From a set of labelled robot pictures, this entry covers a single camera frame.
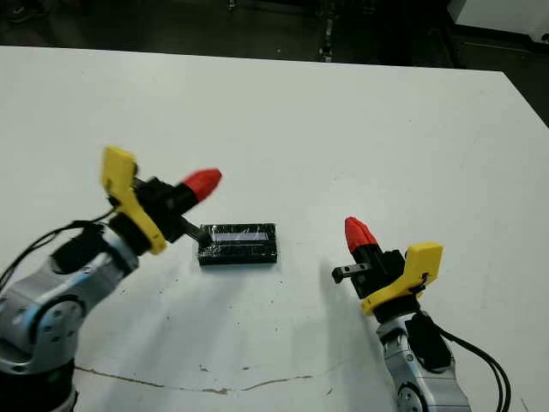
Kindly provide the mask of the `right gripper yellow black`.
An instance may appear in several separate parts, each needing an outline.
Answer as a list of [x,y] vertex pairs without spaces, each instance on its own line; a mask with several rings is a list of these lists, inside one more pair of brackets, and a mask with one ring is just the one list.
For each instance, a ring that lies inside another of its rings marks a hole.
[[356,217],[345,219],[347,247],[355,263],[336,267],[332,278],[351,280],[363,313],[387,320],[419,308],[418,295],[437,280],[443,246],[435,242],[411,245],[402,254],[383,251],[370,229]]

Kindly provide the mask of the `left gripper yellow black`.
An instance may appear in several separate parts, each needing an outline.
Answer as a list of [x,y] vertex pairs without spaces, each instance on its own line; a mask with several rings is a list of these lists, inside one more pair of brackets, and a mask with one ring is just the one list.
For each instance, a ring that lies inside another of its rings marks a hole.
[[138,256],[158,255],[184,235],[200,246],[211,245],[211,236],[184,218],[184,214],[209,197],[222,173],[217,168],[192,173],[176,185],[152,177],[137,178],[134,155],[108,146],[103,152],[101,185],[115,208],[109,226],[127,241]]

